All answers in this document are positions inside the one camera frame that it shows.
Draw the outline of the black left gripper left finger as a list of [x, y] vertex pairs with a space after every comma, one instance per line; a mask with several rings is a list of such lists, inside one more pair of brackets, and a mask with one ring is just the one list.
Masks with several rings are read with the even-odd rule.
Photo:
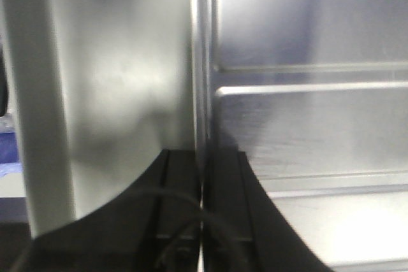
[[200, 188], [195, 154], [163, 150], [117, 197], [36, 238], [1, 224], [2, 271], [196, 271]]

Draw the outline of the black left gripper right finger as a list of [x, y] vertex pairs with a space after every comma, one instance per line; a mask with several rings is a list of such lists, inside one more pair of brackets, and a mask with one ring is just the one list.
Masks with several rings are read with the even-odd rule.
[[207, 168], [204, 207], [222, 231], [206, 225], [205, 271], [330, 271], [267, 196], [248, 158], [220, 150]]

